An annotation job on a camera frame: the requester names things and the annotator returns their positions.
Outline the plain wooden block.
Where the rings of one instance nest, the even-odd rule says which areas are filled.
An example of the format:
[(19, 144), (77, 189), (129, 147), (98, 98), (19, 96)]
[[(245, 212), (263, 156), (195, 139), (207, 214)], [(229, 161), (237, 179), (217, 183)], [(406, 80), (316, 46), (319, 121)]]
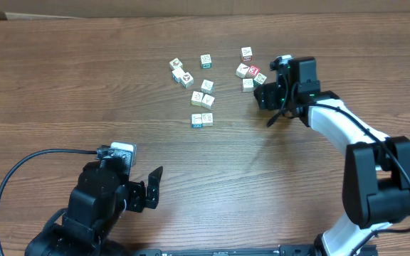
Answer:
[(210, 127), (214, 124), (214, 117), (212, 113), (202, 113), (201, 120), (204, 127)]

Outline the wooden block blue side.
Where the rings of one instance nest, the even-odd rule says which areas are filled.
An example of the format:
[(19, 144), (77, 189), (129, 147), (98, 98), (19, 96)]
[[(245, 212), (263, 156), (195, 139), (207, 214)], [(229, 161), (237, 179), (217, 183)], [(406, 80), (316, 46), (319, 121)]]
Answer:
[(192, 114), (191, 115), (191, 127), (192, 128), (202, 128), (202, 114)]

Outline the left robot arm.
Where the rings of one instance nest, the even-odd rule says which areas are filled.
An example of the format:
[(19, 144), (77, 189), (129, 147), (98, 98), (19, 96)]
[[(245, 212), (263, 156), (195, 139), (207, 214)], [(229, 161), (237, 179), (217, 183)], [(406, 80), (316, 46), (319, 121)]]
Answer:
[(131, 163), (123, 159), (89, 162), (72, 190), (68, 207), (59, 210), (28, 244), (30, 256), (130, 255), (108, 235), (125, 211), (141, 213), (159, 203), (160, 166), (148, 184), (129, 180)]

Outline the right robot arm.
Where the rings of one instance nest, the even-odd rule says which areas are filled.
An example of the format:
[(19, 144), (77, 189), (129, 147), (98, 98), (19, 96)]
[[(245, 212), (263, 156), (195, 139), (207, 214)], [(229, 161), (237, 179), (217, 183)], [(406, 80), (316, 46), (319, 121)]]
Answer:
[[(259, 85), (254, 97), (262, 110), (298, 118), (326, 137), (345, 157), (344, 213), (311, 245), (281, 245), (279, 255), (377, 255), (369, 245), (393, 224), (410, 216), (410, 140), (390, 137), (364, 123), (334, 92), (323, 91), (313, 57), (278, 56), (270, 63), (275, 82)], [(410, 233), (410, 227), (402, 229)]]

